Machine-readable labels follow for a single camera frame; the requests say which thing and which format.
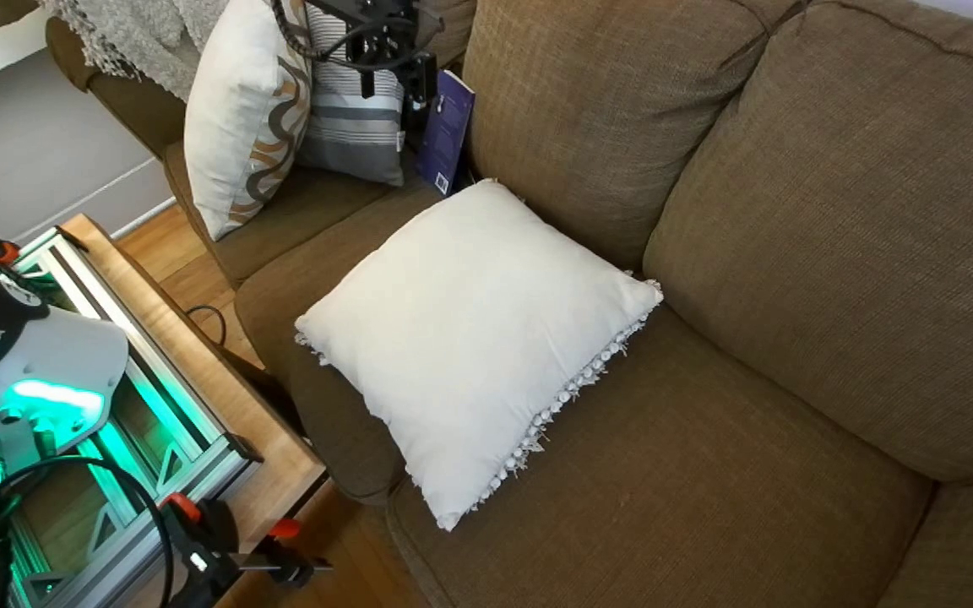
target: fringed pillow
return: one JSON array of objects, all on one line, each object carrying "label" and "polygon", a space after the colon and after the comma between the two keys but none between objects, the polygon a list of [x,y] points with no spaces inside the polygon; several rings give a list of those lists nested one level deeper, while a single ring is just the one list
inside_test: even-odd
[{"label": "fringed pillow", "polygon": [[659,302],[486,178],[393,233],[295,326],[364,396],[454,531]]}]

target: couch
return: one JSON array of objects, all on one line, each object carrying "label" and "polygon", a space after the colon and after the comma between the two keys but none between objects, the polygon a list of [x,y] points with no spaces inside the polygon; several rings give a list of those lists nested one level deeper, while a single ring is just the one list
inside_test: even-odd
[{"label": "couch", "polygon": [[[183,105],[71,63],[54,24],[52,46],[194,208]],[[909,0],[481,0],[463,78],[475,171],[665,304],[454,535],[358,393],[290,341],[431,190],[298,169],[211,244],[312,445],[423,596],[973,603],[973,19]]]}]

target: pillow fringe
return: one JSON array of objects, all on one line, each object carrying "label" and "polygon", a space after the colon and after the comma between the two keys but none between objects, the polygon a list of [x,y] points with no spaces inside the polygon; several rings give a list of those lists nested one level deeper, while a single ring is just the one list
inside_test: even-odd
[{"label": "pillow fringe", "polygon": [[492,476],[492,478],[486,482],[486,489],[475,498],[475,503],[470,508],[470,514],[481,509],[481,503],[486,503],[486,498],[495,493],[506,476],[517,476],[521,471],[526,471],[526,460],[529,460],[534,453],[544,453],[544,437],[547,437],[552,419],[555,419],[570,400],[579,400],[580,389],[587,389],[587,386],[596,386],[602,375],[609,375],[609,362],[610,362],[616,355],[624,355],[628,338],[633,338],[634,330],[642,330],[646,322],[647,322],[647,314],[637,316],[634,324],[628,324],[624,330],[617,330],[617,334],[610,338],[610,343],[602,348],[602,350],[596,355],[596,362],[590,362],[587,369],[580,369],[579,379],[570,379],[570,382],[555,396],[552,410],[544,410],[544,413],[538,413],[538,417],[529,419],[521,445],[506,455],[506,462],[495,471],[495,476]]}]

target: patterned pillow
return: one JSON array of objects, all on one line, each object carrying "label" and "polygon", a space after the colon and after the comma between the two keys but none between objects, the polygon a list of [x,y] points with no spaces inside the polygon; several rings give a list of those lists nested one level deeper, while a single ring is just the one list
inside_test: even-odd
[{"label": "patterned pillow", "polygon": [[[279,0],[295,28],[305,7]],[[312,115],[312,60],[285,39],[267,0],[231,0],[186,101],[183,155],[212,239],[279,190]]]},{"label": "patterned pillow", "polygon": [[[308,7],[314,52],[343,37],[343,19]],[[298,153],[302,165],[319,165],[369,182],[403,186],[403,84],[393,72],[374,72],[374,96],[361,99],[361,78],[343,60],[314,60],[314,108],[308,138]]]}]

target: white pillow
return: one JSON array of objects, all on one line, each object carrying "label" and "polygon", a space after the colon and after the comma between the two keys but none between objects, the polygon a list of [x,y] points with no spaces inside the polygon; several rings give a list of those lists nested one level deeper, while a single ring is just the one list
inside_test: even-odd
[{"label": "white pillow", "polygon": [[[305,2],[285,0],[305,28]],[[267,0],[231,0],[196,67],[183,155],[212,239],[257,216],[279,190],[312,115],[312,60],[295,55]]]},{"label": "white pillow", "polygon": [[364,396],[454,531],[659,302],[486,178],[393,233],[295,326]]},{"label": "white pillow", "polygon": [[[314,52],[328,52],[348,24],[308,7]],[[393,72],[374,72],[374,96],[361,99],[361,74],[351,72],[343,46],[332,60],[314,60],[314,108],[298,165],[319,165],[369,182],[403,186],[403,99]]]}]

